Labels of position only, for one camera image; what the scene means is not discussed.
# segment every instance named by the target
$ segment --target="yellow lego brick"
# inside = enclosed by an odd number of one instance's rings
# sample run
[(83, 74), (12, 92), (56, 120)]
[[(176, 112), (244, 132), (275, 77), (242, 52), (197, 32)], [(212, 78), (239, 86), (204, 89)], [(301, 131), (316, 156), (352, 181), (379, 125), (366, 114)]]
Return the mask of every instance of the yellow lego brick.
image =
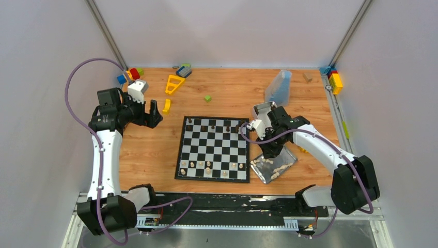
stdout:
[(170, 99), (166, 99), (166, 104), (164, 105), (163, 114), (168, 115), (170, 110), (170, 104), (172, 101)]
[(330, 76), (330, 79), (328, 81), (330, 82), (330, 85), (332, 86), (333, 94), (334, 95), (339, 94), (342, 90), (342, 81), (341, 81), (341, 78), (339, 77), (339, 74), (332, 73), (332, 75)]

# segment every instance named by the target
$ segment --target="red block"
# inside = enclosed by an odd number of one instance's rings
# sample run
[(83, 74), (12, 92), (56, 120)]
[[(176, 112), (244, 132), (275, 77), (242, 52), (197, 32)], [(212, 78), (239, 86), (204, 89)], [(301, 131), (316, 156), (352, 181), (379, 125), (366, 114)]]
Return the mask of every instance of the red block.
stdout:
[(132, 78), (133, 78), (134, 80), (137, 80), (137, 79), (140, 78), (140, 73), (137, 71), (137, 69), (132, 68), (131, 70), (129, 70), (129, 72), (131, 73)]

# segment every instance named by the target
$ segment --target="metal frame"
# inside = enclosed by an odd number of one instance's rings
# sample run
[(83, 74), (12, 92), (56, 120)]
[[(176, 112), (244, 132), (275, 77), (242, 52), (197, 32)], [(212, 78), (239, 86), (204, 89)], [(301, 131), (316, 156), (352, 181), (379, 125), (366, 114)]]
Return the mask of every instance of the metal frame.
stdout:
[(341, 43), (338, 46), (338, 49), (336, 49), (335, 55), (333, 55), (332, 60), (330, 61), (330, 66), (335, 68), (336, 64), (338, 63), (339, 57), (344, 52), (345, 48), (347, 47), (348, 43), (350, 42), (351, 37), (353, 36), (354, 32), (356, 31), (357, 27), (361, 23), (362, 18), (364, 17), (365, 13), (371, 6), (373, 0), (364, 0), (362, 3), (359, 11), (357, 12), (356, 16), (353, 19), (353, 22), (351, 23), (350, 27), (347, 30), (347, 33), (343, 37)]
[(96, 5), (95, 0), (85, 0), (87, 3), (91, 13), (93, 14), (97, 25), (100, 28), (100, 31), (102, 31), (103, 36), (105, 37), (106, 41), (108, 42), (109, 47), (114, 53), (114, 56), (116, 57), (117, 61), (120, 65), (122, 65), (123, 68), (126, 70), (128, 69), (128, 65), (123, 59), (122, 53), (120, 52), (119, 48), (117, 47), (116, 42), (114, 41), (113, 36), (110, 33), (110, 30), (108, 29), (108, 26), (105, 23), (105, 20), (103, 20), (103, 16), (99, 11), (99, 8)]

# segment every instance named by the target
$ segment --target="plastic container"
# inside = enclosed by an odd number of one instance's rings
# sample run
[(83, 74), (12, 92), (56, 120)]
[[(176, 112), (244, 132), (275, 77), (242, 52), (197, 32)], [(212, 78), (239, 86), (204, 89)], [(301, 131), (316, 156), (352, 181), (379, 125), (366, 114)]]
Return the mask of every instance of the plastic container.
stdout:
[(289, 105), (292, 72), (281, 70), (264, 91), (264, 102), (275, 102), (277, 106)]

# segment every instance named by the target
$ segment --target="metal floor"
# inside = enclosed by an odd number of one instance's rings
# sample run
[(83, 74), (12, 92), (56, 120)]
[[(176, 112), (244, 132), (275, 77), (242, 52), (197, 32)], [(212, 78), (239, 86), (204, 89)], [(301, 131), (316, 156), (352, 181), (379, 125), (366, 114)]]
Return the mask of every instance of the metal floor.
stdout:
[[(324, 230), (329, 222), (318, 221), (318, 229)], [(242, 230), (196, 230), (169, 229), (161, 234), (146, 236), (136, 235), (136, 229), (124, 247), (160, 247), (160, 248), (262, 248), (262, 247), (377, 247), (369, 221), (336, 220), (332, 229), (323, 237), (312, 240), (299, 238), (291, 231), (242, 231)], [(84, 228), (78, 248), (110, 248), (118, 247), (106, 236), (93, 236)], [(113, 234), (120, 241), (123, 233)]]

